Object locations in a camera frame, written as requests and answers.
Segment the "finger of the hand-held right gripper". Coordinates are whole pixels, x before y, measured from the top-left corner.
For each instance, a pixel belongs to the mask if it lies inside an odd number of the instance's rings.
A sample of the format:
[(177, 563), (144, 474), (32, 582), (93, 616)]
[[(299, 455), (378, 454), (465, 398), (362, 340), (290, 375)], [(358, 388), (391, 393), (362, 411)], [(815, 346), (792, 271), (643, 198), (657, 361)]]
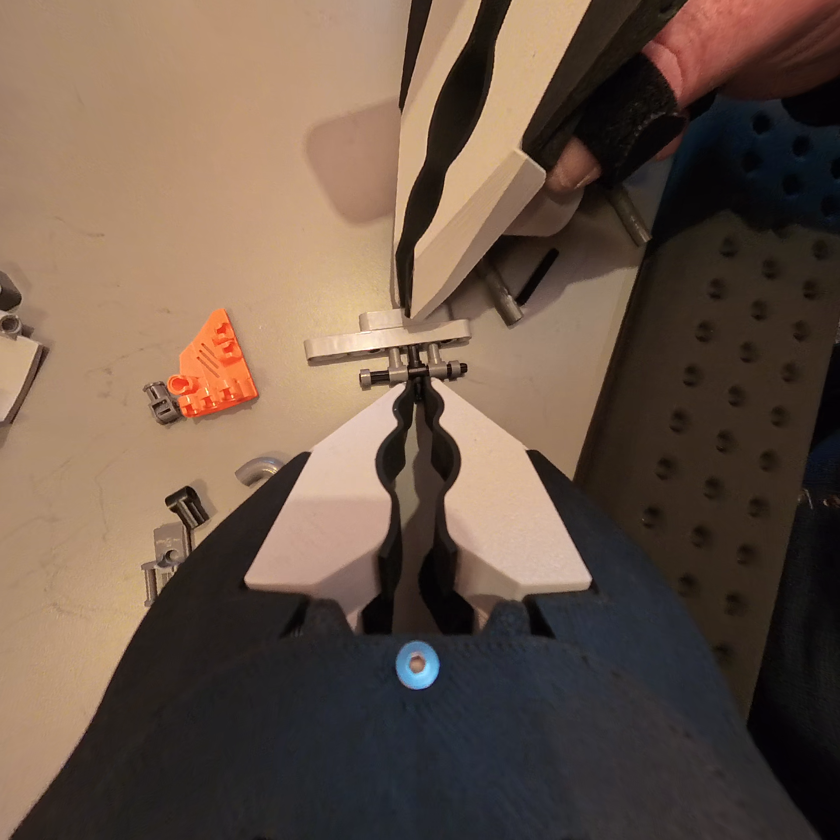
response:
[(547, 170), (524, 151), (492, 139), (491, 118), (524, 116), (523, 106), (511, 106), (512, 80), (501, 83), (501, 93), (492, 85), (490, 111), (484, 112), (462, 154), (449, 168), (444, 197), (432, 227), (419, 244), (421, 291), (427, 305), (414, 321), (426, 319), (466, 278), (477, 261), (540, 192)]
[(419, 317), (427, 305), (419, 244), (438, 214), (448, 170), (485, 106), (498, 36), (498, 2), (411, 2), (393, 248), (396, 294), (407, 317)]

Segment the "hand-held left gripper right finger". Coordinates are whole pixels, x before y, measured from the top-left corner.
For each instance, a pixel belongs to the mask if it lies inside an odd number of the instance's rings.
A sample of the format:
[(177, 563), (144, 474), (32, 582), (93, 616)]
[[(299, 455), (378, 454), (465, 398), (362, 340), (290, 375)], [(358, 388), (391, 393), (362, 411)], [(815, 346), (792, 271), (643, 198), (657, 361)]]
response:
[(442, 480), (423, 600), (442, 632), (473, 632), (499, 602), (592, 585), (529, 450), (440, 381), (423, 409)]

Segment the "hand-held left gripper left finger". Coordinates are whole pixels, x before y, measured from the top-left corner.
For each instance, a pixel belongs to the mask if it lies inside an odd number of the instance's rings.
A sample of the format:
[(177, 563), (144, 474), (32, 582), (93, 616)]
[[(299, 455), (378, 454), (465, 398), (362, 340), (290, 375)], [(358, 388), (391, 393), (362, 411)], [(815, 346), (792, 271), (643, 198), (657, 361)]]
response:
[(316, 444), (245, 575), (258, 592), (340, 605), (355, 632), (385, 611), (403, 566), (396, 478), (406, 464), (414, 392), (391, 388)]

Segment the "grey axle connector piece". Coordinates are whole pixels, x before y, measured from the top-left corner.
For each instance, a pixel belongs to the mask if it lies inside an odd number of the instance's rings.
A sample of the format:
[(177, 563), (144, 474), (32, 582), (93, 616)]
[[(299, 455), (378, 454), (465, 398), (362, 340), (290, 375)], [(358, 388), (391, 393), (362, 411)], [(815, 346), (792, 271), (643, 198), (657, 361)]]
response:
[(410, 383), (415, 402), (423, 398), (420, 381), (440, 380), (453, 382), (468, 373), (467, 363), (446, 361), (440, 353), (439, 342), (416, 343), (394, 347), (387, 351), (388, 365), (380, 371), (362, 369), (359, 372), (360, 388), (368, 391), (374, 386), (396, 386)]

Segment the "grey holed liftarm beam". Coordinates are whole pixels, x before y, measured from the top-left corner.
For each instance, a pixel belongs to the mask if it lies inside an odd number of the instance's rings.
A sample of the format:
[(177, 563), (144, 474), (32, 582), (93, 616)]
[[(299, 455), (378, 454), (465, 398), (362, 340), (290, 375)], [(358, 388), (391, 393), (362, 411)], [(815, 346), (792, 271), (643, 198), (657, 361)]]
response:
[(430, 320), (415, 322), (400, 309), (368, 311), (360, 314), (355, 332), (306, 339), (303, 349), (308, 362), (323, 362), (387, 354), (415, 344), (466, 342), (471, 335), (469, 320), (449, 318), (446, 312), (436, 311)]

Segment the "grey elbow tube piece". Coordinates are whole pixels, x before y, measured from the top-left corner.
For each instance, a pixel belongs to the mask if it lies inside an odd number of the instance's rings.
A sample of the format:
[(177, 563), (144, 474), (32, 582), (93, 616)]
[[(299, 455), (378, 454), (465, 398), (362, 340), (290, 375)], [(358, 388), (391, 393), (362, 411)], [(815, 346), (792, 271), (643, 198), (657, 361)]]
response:
[(255, 488), (279, 473), (286, 461), (269, 455), (262, 455), (246, 461), (234, 471), (236, 480), (247, 488)]

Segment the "person's right hand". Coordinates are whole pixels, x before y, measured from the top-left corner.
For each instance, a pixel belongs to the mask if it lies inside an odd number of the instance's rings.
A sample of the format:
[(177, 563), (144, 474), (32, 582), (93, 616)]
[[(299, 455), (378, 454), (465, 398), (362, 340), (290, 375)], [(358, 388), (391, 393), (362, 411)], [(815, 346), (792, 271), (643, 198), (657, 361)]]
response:
[(565, 198), (678, 149), (715, 94), (751, 102), (839, 77), (838, 1), (689, 1), (587, 99), (544, 190)]

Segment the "small black axle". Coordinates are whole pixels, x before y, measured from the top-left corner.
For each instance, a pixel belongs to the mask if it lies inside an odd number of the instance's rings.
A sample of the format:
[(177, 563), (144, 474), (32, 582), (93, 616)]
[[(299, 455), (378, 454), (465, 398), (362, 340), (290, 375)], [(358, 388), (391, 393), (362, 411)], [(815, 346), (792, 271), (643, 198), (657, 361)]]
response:
[(559, 250), (557, 248), (550, 248), (542, 256), (541, 260), (534, 267), (516, 296), (516, 303), (520, 308), (523, 308), (529, 302), (533, 293), (537, 290), (540, 283), (542, 283), (543, 279), (553, 267), (558, 256)]

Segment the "small grey pin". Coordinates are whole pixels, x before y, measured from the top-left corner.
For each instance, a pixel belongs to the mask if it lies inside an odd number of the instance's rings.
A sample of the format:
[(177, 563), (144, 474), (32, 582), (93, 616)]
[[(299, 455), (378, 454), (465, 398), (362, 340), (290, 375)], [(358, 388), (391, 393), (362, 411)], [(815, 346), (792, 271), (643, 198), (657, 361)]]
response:
[(645, 247), (652, 238), (643, 215), (624, 185), (617, 185), (606, 191), (606, 198), (618, 220), (636, 247)]

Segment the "orange wedge plate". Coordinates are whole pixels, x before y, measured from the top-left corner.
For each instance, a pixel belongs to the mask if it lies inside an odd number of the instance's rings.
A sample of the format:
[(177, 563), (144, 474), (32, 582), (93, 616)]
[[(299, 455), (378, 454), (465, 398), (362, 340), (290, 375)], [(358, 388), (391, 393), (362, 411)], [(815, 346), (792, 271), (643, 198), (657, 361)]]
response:
[(214, 310), (181, 352), (179, 370), (166, 383), (184, 417), (198, 418), (259, 397), (233, 324), (224, 308)]

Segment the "dark grey pin connector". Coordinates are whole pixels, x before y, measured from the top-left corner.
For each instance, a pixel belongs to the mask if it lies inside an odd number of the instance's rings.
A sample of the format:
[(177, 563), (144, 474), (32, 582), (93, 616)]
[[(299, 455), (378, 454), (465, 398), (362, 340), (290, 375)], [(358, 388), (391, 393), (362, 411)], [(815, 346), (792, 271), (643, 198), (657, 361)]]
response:
[(182, 410), (175, 396), (163, 381), (153, 381), (143, 386), (154, 420), (159, 425), (167, 426), (183, 419)]

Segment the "black perforated panel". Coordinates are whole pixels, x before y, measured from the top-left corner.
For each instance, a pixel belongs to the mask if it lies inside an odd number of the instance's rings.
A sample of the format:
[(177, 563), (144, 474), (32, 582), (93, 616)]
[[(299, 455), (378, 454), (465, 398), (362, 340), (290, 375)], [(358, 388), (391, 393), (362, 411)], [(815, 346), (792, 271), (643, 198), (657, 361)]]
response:
[(668, 177), (576, 479), (749, 715), (838, 324), (838, 128), (718, 96)]

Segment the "white curved panel piece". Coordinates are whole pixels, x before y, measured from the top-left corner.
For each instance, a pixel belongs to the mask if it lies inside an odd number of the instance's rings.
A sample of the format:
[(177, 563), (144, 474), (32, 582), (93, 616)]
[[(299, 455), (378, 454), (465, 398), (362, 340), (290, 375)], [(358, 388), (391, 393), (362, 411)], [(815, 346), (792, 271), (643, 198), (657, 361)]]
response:
[(46, 347), (11, 311), (1, 310), (1, 426), (10, 425), (43, 361)]

